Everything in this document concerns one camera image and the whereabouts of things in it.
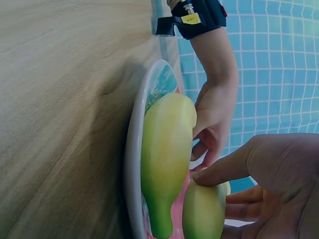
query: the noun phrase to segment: hand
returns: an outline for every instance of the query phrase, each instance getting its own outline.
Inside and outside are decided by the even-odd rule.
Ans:
[[[204,153],[206,155],[193,171],[210,166],[223,150],[231,126],[237,89],[236,82],[230,85],[203,85],[195,104],[197,123],[193,136],[199,142],[192,150],[191,161],[196,161]]]
[[[311,211],[318,208],[319,193],[314,192],[318,187],[318,145],[318,134],[259,135],[194,173],[194,181],[200,185],[214,186],[249,175],[259,184],[226,198],[226,218],[255,223],[225,226],[221,238],[318,238],[311,236],[314,232],[310,230],[300,233],[303,225],[314,224],[316,219],[316,211]]]

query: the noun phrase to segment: black wrist strap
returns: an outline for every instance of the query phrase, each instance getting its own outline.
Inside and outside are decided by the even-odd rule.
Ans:
[[[189,40],[226,26],[227,13],[218,0],[184,0],[171,11],[173,17],[158,19],[156,35],[174,36],[177,25],[181,35]]]

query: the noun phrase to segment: blue tile wall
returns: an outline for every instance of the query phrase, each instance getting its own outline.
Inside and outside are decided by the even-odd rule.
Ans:
[[[319,0],[223,0],[240,77],[221,156],[261,133],[319,133]],[[189,41],[178,35],[185,93],[206,81]],[[252,185],[232,182],[233,192]]]

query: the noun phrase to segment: yellow tag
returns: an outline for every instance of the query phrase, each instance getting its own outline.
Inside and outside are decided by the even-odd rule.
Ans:
[[[181,21],[185,24],[191,24],[191,25],[201,23],[198,13],[182,16]]]

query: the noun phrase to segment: wooden surface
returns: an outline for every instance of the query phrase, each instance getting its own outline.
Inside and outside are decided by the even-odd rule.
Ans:
[[[0,1],[0,239],[132,238],[134,97],[157,59],[180,72],[176,39],[152,36],[158,3]]]

